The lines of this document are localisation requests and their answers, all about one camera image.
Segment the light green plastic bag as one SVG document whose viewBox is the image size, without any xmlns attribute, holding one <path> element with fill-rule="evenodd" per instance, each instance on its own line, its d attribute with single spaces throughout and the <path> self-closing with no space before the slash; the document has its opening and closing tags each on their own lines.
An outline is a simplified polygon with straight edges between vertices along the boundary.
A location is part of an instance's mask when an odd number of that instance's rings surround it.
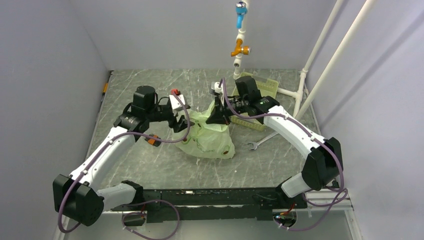
<svg viewBox="0 0 424 240">
<path fill-rule="evenodd" d="M 225 124 L 206 123 L 213 108 L 214 103 L 211 102 L 208 109 L 202 112 L 189 109 L 193 125 L 187 137 L 174 145 L 184 153 L 198 158 L 231 159 L 236 151 L 229 127 Z"/>
</svg>

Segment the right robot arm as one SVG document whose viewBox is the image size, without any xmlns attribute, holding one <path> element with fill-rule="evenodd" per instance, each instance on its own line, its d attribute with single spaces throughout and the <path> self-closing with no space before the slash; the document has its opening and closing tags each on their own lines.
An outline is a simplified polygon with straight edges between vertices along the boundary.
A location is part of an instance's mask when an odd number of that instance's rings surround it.
<svg viewBox="0 0 424 240">
<path fill-rule="evenodd" d="M 293 118 L 276 99 L 262 96 L 253 77 L 243 76 L 235 83 L 238 94 L 233 96 L 228 96 L 224 78 L 211 84 L 214 105 L 206 123 L 228 125 L 231 116 L 256 119 L 301 153 L 305 159 L 301 172 L 283 181 L 275 194 L 280 207 L 289 207 L 300 194 L 323 189 L 336 177 L 340 178 L 339 186 L 344 187 L 341 144 L 336 138 L 313 132 Z"/>
</svg>

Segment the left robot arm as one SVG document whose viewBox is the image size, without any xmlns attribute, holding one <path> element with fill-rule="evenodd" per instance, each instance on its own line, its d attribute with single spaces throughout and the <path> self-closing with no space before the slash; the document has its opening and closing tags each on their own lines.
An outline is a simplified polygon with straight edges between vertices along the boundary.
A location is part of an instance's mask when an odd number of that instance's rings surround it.
<svg viewBox="0 0 424 240">
<path fill-rule="evenodd" d="M 91 226 L 103 211 L 118 206 L 137 210 L 144 204 L 144 189 L 137 183 L 125 180 L 103 189 L 100 185 L 121 155 L 139 139 L 167 143 L 166 139 L 145 134 L 151 123 L 166 121 L 175 133 L 190 130 L 190 106 L 186 104 L 184 95 L 172 89 L 166 100 L 165 104 L 160 104 L 161 100 L 152 86 L 137 87 L 132 102 L 116 118 L 101 145 L 70 174 L 60 174 L 54 179 L 54 207 L 62 233 L 71 232 L 63 225 L 64 216 L 74 220 L 78 226 Z"/>
</svg>

